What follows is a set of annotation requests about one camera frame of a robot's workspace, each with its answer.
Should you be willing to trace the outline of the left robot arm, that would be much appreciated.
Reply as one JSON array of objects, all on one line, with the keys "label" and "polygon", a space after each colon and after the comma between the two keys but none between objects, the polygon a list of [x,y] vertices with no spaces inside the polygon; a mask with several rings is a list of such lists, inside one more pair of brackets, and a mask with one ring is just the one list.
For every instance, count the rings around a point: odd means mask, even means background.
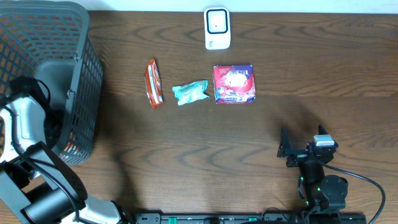
[{"label": "left robot arm", "polygon": [[4,150],[1,200],[21,223],[127,223],[112,201],[88,195],[81,179],[46,144],[52,113],[45,83],[31,77],[10,82],[1,99]]}]

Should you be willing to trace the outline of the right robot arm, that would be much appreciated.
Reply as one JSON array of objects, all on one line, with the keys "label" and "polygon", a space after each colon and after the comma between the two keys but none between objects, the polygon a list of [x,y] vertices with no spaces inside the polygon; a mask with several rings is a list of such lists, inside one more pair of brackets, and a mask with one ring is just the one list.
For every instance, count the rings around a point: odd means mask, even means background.
[{"label": "right robot arm", "polygon": [[337,175],[326,175],[324,166],[333,160],[337,142],[321,125],[305,149],[293,149],[286,129],[281,130],[277,157],[287,159],[287,167],[298,167],[298,191],[307,208],[297,220],[302,223],[341,223],[340,210],[346,206],[348,181]]}]

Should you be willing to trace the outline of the red purple snack packet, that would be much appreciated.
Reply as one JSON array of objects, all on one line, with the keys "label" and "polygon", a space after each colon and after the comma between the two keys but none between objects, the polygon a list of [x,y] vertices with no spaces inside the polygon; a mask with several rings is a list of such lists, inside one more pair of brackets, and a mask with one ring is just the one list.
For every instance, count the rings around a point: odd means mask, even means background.
[{"label": "red purple snack packet", "polygon": [[252,65],[214,66],[213,83],[216,104],[245,104],[256,99]]}]

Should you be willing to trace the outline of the teal tissue pack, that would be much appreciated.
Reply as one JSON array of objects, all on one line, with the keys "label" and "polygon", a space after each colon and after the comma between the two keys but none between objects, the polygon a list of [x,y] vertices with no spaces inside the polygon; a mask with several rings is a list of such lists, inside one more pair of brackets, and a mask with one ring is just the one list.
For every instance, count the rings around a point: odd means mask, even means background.
[{"label": "teal tissue pack", "polygon": [[207,88],[208,81],[199,80],[182,86],[174,86],[172,91],[177,99],[177,104],[182,106],[193,103],[194,101],[209,98],[209,96],[205,93]]}]

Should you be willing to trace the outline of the orange brown snack packet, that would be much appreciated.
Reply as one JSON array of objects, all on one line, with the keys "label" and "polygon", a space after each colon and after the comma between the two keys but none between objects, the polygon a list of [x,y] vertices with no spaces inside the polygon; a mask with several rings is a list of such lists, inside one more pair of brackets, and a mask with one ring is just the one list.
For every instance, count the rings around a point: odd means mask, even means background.
[{"label": "orange brown snack packet", "polygon": [[156,109],[164,102],[162,85],[157,68],[156,60],[153,58],[146,65],[144,70],[146,82],[146,93],[152,109]]}]

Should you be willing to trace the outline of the small orange tissue pack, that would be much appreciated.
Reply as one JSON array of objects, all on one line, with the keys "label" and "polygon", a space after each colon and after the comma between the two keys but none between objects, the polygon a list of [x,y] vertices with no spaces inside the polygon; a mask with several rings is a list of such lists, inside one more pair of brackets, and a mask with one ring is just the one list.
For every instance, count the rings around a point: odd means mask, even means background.
[{"label": "small orange tissue pack", "polygon": [[69,154],[76,154],[78,152],[77,140],[72,132],[63,151]]}]

